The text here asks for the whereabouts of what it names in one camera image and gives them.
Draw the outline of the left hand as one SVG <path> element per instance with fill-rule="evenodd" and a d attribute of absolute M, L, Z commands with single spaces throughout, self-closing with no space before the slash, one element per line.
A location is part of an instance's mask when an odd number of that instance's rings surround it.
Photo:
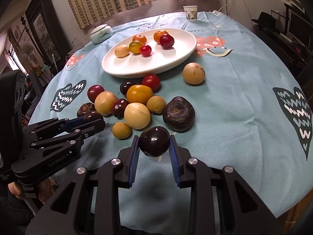
<path fill-rule="evenodd" d="M 50 191 L 50 180 L 49 179 L 44 180 L 38 185 L 38 187 L 39 187 L 38 198 L 42 203 L 45 203 L 52 194 Z M 18 199 L 20 200 L 23 199 L 22 189 L 16 182 L 9 183 L 8 189 Z"/>

